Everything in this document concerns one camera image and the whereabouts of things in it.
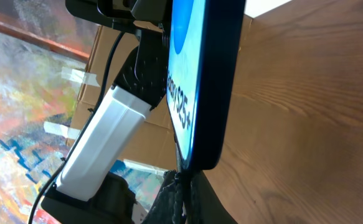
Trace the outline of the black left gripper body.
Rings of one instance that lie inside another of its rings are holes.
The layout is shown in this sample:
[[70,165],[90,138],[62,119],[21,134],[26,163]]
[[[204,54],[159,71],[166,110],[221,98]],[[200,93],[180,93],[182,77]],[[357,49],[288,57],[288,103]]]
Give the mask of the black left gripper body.
[[168,27],[172,0],[66,0],[65,7],[75,17],[134,34],[141,29],[136,21]]

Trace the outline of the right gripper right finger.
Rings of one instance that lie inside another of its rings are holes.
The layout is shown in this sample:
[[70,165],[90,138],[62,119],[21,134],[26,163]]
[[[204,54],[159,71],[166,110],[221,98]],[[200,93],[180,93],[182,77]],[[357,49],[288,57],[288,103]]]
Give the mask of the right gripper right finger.
[[187,183],[184,203],[190,224],[237,224],[220,202],[205,174],[192,175]]

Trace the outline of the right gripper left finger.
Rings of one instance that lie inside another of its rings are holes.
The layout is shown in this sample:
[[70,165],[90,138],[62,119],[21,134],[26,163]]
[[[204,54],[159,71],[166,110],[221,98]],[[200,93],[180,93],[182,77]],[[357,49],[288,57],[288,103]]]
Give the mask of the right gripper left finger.
[[170,170],[164,173],[162,186],[142,224],[181,223],[184,223],[182,184],[179,173]]

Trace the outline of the blue Samsung Galaxy smartphone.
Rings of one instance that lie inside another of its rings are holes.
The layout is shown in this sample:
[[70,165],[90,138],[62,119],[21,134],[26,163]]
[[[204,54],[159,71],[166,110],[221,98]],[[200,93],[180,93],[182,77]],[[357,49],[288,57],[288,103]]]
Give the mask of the blue Samsung Galaxy smartphone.
[[244,9],[244,0],[172,4],[166,96],[184,170],[219,161]]

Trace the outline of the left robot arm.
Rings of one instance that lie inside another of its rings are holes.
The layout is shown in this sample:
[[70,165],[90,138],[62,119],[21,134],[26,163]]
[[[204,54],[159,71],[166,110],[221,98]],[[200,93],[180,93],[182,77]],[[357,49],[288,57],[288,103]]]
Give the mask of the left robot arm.
[[73,1],[75,17],[133,34],[138,40],[113,83],[103,80],[95,107],[36,205],[61,223],[138,223],[134,193],[110,169],[166,93],[169,0]]

